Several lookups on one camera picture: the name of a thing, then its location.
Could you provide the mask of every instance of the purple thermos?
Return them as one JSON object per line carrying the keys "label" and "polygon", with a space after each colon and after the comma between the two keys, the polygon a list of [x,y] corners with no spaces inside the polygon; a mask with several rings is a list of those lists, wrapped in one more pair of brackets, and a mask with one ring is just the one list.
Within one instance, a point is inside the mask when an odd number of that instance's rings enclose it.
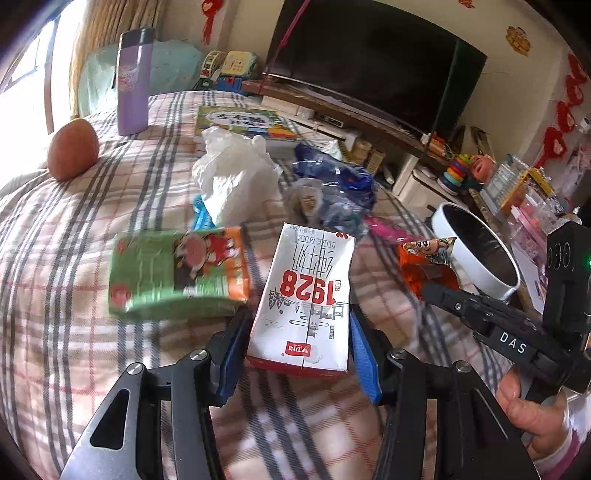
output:
{"label": "purple thermos", "polygon": [[119,135],[148,128],[148,91],[154,29],[122,33],[117,55],[117,127]]}

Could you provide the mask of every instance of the finger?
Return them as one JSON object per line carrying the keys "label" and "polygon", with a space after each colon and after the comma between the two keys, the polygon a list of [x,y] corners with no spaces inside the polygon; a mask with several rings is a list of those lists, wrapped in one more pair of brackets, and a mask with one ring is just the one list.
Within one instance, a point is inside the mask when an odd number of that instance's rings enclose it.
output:
{"label": "finger", "polygon": [[506,414],[513,425],[534,435],[559,432],[564,419],[564,410],[557,406],[543,407],[519,398],[509,402]]}
{"label": "finger", "polygon": [[515,366],[505,374],[499,383],[499,388],[496,391],[497,400],[503,410],[506,410],[507,404],[521,395],[521,382],[517,375],[517,368]]}

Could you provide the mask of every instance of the metal bowl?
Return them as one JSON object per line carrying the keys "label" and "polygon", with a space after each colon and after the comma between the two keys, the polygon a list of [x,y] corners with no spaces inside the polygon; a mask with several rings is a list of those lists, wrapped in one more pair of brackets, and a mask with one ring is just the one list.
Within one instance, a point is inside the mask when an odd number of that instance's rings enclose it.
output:
{"label": "metal bowl", "polygon": [[477,216],[444,202],[433,215],[432,225],[438,237],[456,237],[452,258],[480,290],[499,300],[517,290],[521,279],[511,252]]}

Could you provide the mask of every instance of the blue gripper pad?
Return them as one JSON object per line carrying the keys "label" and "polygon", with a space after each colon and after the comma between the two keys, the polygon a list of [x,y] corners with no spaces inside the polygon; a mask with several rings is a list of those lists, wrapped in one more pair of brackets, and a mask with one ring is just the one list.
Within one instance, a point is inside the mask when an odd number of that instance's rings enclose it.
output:
{"label": "blue gripper pad", "polygon": [[217,398],[222,404],[225,404],[236,390],[238,379],[242,372],[244,363],[244,350],[246,342],[251,331],[252,318],[248,321],[246,318],[241,321],[236,331],[236,335],[228,348],[224,357],[222,368],[220,370],[219,386],[216,391]]}
{"label": "blue gripper pad", "polygon": [[382,400],[382,388],[379,384],[378,364],[353,310],[349,310],[349,324],[351,327],[353,360],[361,390],[369,397],[371,403],[379,405]]}

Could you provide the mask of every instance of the red cord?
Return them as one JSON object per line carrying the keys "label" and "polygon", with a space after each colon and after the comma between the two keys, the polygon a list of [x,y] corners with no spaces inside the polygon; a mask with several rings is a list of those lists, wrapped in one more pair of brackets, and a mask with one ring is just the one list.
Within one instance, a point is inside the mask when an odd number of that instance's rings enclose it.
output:
{"label": "red cord", "polygon": [[294,31],[294,28],[296,27],[298,21],[300,20],[300,17],[302,16],[304,11],[308,7],[309,3],[310,3],[310,0],[304,0],[304,3],[301,4],[300,9],[297,11],[294,19],[291,21],[290,26],[287,27],[287,30],[285,31],[283,38],[281,39],[281,41],[279,42],[279,45],[277,46],[277,49],[275,50],[275,54],[273,55],[273,60],[271,60],[271,63],[268,64],[267,68],[265,69],[265,73],[263,74],[263,77],[262,77],[262,82],[259,86],[258,95],[261,94],[261,92],[267,82],[267,76],[269,75],[269,72],[271,71],[271,69],[273,68],[273,65],[277,61],[277,57],[279,56],[279,52],[281,51],[281,49],[283,47],[285,47],[287,45],[287,41],[290,39],[291,33]]}

